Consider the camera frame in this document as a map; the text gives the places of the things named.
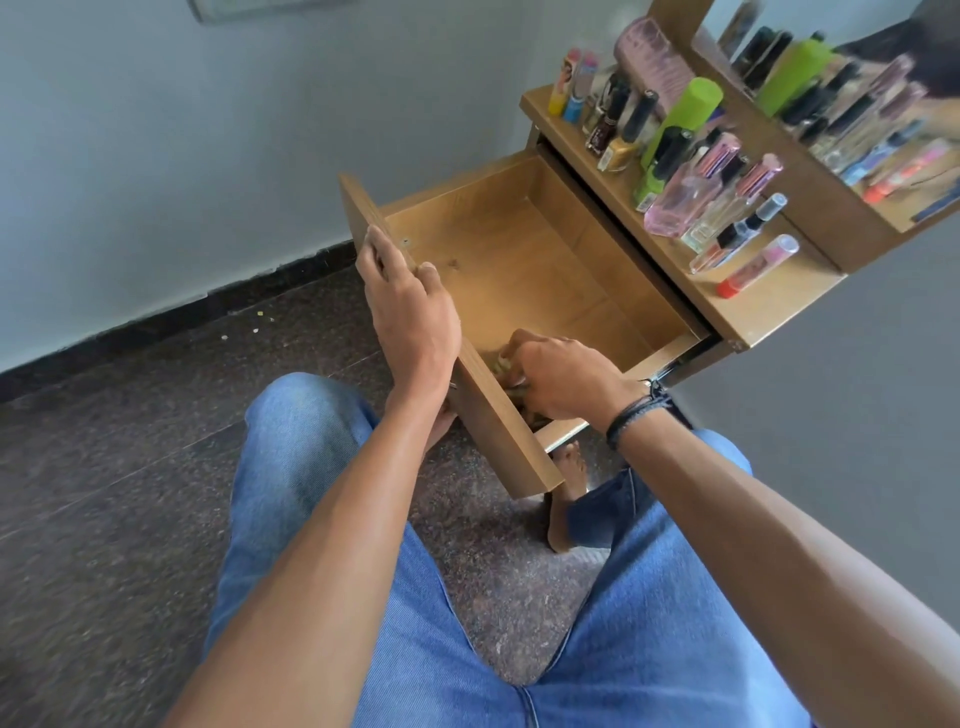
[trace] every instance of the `dark speckled floor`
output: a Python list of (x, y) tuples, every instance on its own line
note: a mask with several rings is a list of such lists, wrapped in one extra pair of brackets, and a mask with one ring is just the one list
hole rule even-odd
[[(390, 373), (352, 270), (0, 406), (6, 728), (158, 723), (200, 656), (244, 409), (294, 371), (382, 406)], [(581, 442), (595, 480), (615, 470)], [(554, 555), (545, 516), (459, 427), (410, 516), (477, 650), (516, 683), (545, 668), (602, 558)]]

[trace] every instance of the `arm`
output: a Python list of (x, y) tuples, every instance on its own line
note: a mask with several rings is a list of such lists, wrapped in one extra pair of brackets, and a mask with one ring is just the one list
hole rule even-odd
[[(527, 403), (601, 432), (645, 385), (578, 342), (518, 331)], [(960, 636), (819, 523), (656, 410), (620, 451), (822, 726), (960, 724)]]
[(346, 726), (353, 717), (420, 461), (435, 420), (440, 429), (452, 420), (438, 412), (460, 350), (435, 268), (412, 274), (373, 228), (357, 268), (394, 375), (386, 415), (194, 673), (169, 727)]

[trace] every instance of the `left hand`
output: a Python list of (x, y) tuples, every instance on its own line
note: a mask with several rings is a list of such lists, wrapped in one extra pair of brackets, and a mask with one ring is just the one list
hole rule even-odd
[(394, 393), (400, 399), (427, 398), (439, 410), (460, 353), (461, 331), (457, 309), (436, 267), (423, 263), (412, 273), (393, 241), (370, 226), (357, 255), (357, 270), (394, 375), (391, 400), (396, 401)]

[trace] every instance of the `bottle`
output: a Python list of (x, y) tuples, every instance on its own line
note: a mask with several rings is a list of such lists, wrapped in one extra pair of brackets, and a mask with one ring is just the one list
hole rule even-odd
[(799, 250), (800, 244), (793, 235), (778, 235), (773, 242), (757, 253), (753, 260), (717, 283), (717, 296), (723, 299), (733, 298)]
[(810, 125), (800, 133), (800, 135), (797, 137), (797, 141), (809, 148), (817, 142), (821, 135), (827, 130), (829, 125), (830, 120), (825, 116), (814, 119)]
[(783, 61), (756, 95), (756, 106), (767, 116), (783, 109), (827, 67), (833, 55), (822, 40), (809, 37), (783, 54)]
[(666, 184), (677, 173), (693, 141), (693, 134), (680, 129), (676, 137), (667, 143), (656, 163), (651, 164), (640, 184), (634, 190), (634, 209), (646, 212), (661, 194)]
[(910, 141), (923, 125), (923, 119), (914, 119), (900, 131), (893, 132), (866, 155), (847, 167), (840, 175), (840, 179), (845, 185), (853, 187), (895, 154), (897, 149)]
[(783, 169), (777, 155), (763, 155), (740, 179), (707, 208), (703, 216), (684, 233), (681, 241), (688, 248), (701, 252), (717, 234), (734, 220), (739, 220), (754, 206), (760, 192)]
[(763, 0), (743, 0), (740, 3), (740, 7), (736, 9), (730, 23), (720, 34), (720, 39), (717, 40), (720, 52), (724, 56), (729, 59), (733, 58), (736, 49), (740, 47), (740, 43), (743, 42), (750, 29), (754, 27), (754, 23), (756, 23), (756, 19), (761, 12), (763, 12)]
[(704, 155), (707, 153), (710, 147), (717, 143), (720, 138), (720, 134), (725, 131), (723, 127), (714, 127), (710, 130), (710, 133), (707, 134), (704, 138), (698, 141), (693, 145), (693, 154), (690, 155), (690, 158), (694, 161), (700, 161), (704, 158)]
[(740, 55), (737, 56), (733, 62), (733, 70), (736, 74), (740, 76), (740, 78), (743, 78), (747, 74), (747, 71), (753, 68), (756, 62), (763, 58), (763, 54), (770, 49), (770, 46), (773, 45), (776, 39), (777, 33), (773, 28), (765, 25), (759, 28), (750, 39), (750, 42), (747, 43), (747, 47), (740, 52)]
[(833, 149), (827, 152), (823, 158), (824, 166), (833, 174), (839, 174), (889, 134), (903, 115), (925, 95), (926, 86), (911, 81), (875, 116), (861, 120)]
[(740, 140), (720, 135), (699, 161), (682, 166), (643, 216), (643, 227), (653, 235), (679, 237), (703, 208), (720, 192), (720, 170), (740, 151)]
[(570, 98), (566, 102), (564, 109), (564, 121), (576, 124), (580, 121), (580, 112), (584, 108), (584, 102), (590, 95), (590, 88), (593, 86), (593, 77), (597, 72), (597, 55), (592, 51), (584, 54), (584, 62), (577, 68), (577, 75), (573, 79), (573, 90), (570, 92)]
[(598, 157), (606, 151), (611, 139), (616, 136), (616, 125), (619, 123), (629, 99), (630, 88), (628, 86), (619, 85), (613, 90), (610, 108), (607, 109), (603, 120), (597, 124), (597, 128), (593, 130), (587, 140), (587, 149)]
[(810, 154), (817, 159), (823, 159), (853, 124), (874, 106), (875, 101), (876, 99), (869, 93), (863, 94), (854, 101), (853, 105), (837, 116), (827, 130), (819, 136), (816, 143), (810, 147)]
[(778, 192), (758, 207), (754, 214), (727, 225), (702, 253), (690, 261), (690, 273), (696, 275), (719, 268), (757, 237), (763, 226), (773, 220), (784, 207), (786, 196)]
[(566, 99), (570, 96), (570, 82), (573, 81), (573, 71), (580, 62), (580, 49), (571, 48), (564, 56), (564, 62), (560, 66), (560, 76), (557, 82), (553, 84), (553, 93), (550, 94), (550, 101), (546, 110), (551, 116), (560, 116), (566, 108)]
[(644, 150), (643, 157), (640, 158), (640, 164), (643, 165), (643, 168), (646, 169), (650, 166), (664, 129), (680, 127), (681, 129), (689, 129), (696, 134), (707, 123), (716, 108), (720, 106), (721, 100), (723, 100), (723, 91), (720, 90), (720, 86), (710, 79), (699, 76), (693, 79), (684, 89), (680, 100), (667, 113), (663, 123), (660, 124), (660, 128), (657, 129), (657, 133), (654, 134), (654, 138), (650, 140), (650, 144)]
[(869, 205), (876, 205), (891, 192), (903, 187), (918, 172), (923, 171), (949, 150), (949, 142), (944, 139), (934, 139), (906, 164), (891, 172), (879, 182), (871, 184), (867, 191), (863, 193), (864, 202)]
[(783, 31), (774, 41), (773, 45), (770, 46), (770, 50), (763, 54), (763, 58), (757, 61), (756, 65), (743, 77), (743, 84), (751, 91), (756, 91), (760, 88), (763, 82), (767, 80), (767, 76), (770, 75), (774, 63), (780, 59), (780, 56), (783, 55), (783, 52), (786, 51), (792, 42), (793, 34), (789, 31)]
[(627, 125), (623, 128), (623, 133), (607, 147), (607, 151), (600, 157), (597, 169), (601, 172), (622, 172), (633, 159), (636, 159), (640, 151), (640, 142), (637, 138), (659, 99), (660, 96), (654, 90), (647, 89), (643, 92), (640, 100), (636, 102), (634, 112), (627, 120)]

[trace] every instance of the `cosmetic tube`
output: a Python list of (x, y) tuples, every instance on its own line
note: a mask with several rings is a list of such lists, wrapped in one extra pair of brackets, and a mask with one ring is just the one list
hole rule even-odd
[(597, 72), (597, 55), (592, 51), (584, 54), (584, 62), (577, 68), (577, 75), (573, 78), (570, 98), (566, 102), (564, 109), (564, 121), (571, 124), (577, 124), (580, 121), (580, 113), (584, 109), (584, 102), (590, 95), (590, 89), (593, 86), (593, 77)]
[(799, 250), (800, 244), (793, 235), (778, 235), (773, 242), (757, 253), (753, 260), (717, 283), (717, 295), (724, 299), (733, 298)]

